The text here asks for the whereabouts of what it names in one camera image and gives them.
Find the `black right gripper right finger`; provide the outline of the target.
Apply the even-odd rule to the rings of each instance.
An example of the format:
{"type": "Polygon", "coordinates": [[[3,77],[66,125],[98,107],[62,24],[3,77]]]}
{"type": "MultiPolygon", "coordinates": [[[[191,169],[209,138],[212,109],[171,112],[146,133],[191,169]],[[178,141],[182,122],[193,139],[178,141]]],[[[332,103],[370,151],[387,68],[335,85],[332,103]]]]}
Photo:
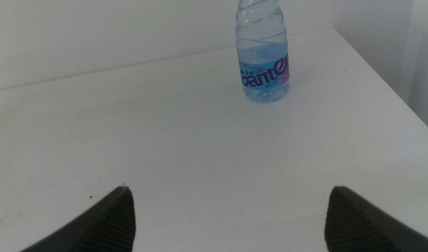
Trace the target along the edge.
{"type": "Polygon", "coordinates": [[[428,237],[345,186],[331,191],[324,238],[333,252],[428,252],[428,237]]]}

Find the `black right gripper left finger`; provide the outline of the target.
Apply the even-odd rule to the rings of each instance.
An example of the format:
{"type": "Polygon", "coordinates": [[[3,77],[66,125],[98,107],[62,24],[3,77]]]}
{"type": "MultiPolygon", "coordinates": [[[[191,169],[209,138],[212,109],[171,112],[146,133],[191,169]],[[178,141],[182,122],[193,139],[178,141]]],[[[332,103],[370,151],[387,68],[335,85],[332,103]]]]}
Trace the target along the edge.
{"type": "Polygon", "coordinates": [[[80,216],[24,252],[131,252],[136,235],[134,199],[118,186],[80,216]]]}

